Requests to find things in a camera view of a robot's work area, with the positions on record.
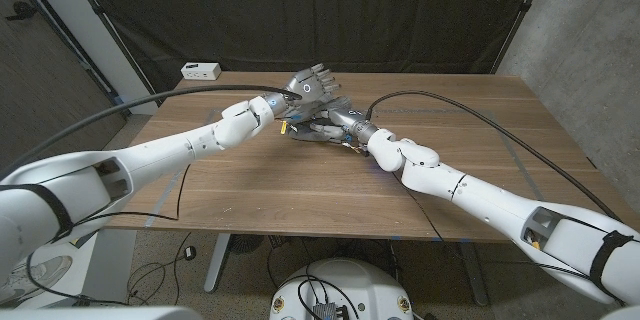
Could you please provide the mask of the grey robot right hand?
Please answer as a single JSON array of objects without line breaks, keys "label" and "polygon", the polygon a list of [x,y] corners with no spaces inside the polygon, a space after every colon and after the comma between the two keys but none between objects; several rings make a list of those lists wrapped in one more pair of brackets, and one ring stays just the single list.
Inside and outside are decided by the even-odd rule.
[{"label": "grey robot right hand", "polygon": [[348,136],[360,139],[372,126],[365,116],[356,110],[331,109],[319,113],[309,128],[330,140],[345,140]]}]

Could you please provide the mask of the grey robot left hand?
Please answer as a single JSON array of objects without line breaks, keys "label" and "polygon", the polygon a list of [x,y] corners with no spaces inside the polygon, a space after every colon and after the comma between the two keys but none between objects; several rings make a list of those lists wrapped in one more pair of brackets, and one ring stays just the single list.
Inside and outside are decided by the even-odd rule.
[{"label": "grey robot left hand", "polygon": [[300,96],[293,101],[297,106],[325,104],[334,98],[333,93],[340,87],[331,70],[322,63],[297,72],[285,85],[287,91]]}]

